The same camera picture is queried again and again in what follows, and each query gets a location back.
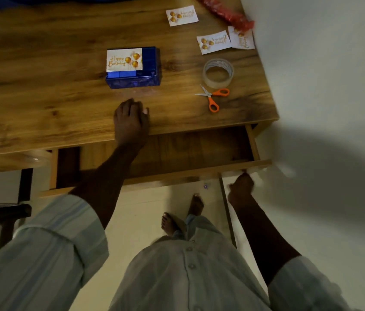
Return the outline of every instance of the open drawer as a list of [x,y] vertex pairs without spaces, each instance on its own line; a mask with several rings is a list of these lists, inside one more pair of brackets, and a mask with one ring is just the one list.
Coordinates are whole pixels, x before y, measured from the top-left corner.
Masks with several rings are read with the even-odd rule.
[[[54,150],[51,189],[42,196],[67,193],[115,148],[115,141],[107,141]],[[186,183],[270,164],[271,160],[260,160],[250,125],[151,135],[132,162],[124,185],[140,189]]]

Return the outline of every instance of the adhesive tape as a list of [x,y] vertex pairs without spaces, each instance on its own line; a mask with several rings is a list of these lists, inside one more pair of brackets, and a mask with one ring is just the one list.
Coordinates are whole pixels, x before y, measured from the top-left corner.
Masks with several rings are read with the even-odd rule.
[[[215,66],[222,67],[227,71],[228,78],[226,80],[221,82],[216,82],[207,77],[207,70]],[[216,89],[227,88],[227,86],[231,83],[231,80],[233,79],[233,75],[234,75],[234,67],[230,62],[228,62],[225,59],[211,59],[205,64],[203,69],[203,80],[206,83],[206,85],[211,88],[216,88]]]

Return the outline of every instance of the box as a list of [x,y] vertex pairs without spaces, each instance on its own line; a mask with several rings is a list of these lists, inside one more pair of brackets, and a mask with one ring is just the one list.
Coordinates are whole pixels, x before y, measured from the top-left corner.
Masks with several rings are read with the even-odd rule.
[[111,89],[159,86],[162,78],[160,51],[142,48],[142,70],[107,72],[105,81]]

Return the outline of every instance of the orange scissors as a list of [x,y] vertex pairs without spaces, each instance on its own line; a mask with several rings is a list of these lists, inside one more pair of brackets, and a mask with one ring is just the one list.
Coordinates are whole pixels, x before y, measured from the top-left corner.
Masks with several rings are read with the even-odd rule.
[[209,109],[212,113],[216,113],[220,110],[220,107],[218,104],[214,102],[214,100],[211,98],[211,96],[224,96],[227,97],[230,91],[227,88],[221,88],[218,91],[214,93],[209,93],[203,85],[200,85],[201,88],[204,90],[204,94],[194,94],[194,95],[200,95],[200,96],[206,96],[209,98]]

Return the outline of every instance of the foot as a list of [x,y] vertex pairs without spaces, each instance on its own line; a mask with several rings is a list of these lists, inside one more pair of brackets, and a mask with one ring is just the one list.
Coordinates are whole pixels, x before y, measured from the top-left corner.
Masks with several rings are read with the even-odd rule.
[[190,209],[188,210],[188,215],[193,214],[196,216],[200,216],[203,212],[204,204],[203,201],[200,198],[200,195],[198,193],[194,194],[191,199],[191,205]]
[[176,230],[179,230],[177,224],[168,213],[164,213],[161,217],[161,228],[170,237],[173,236]]

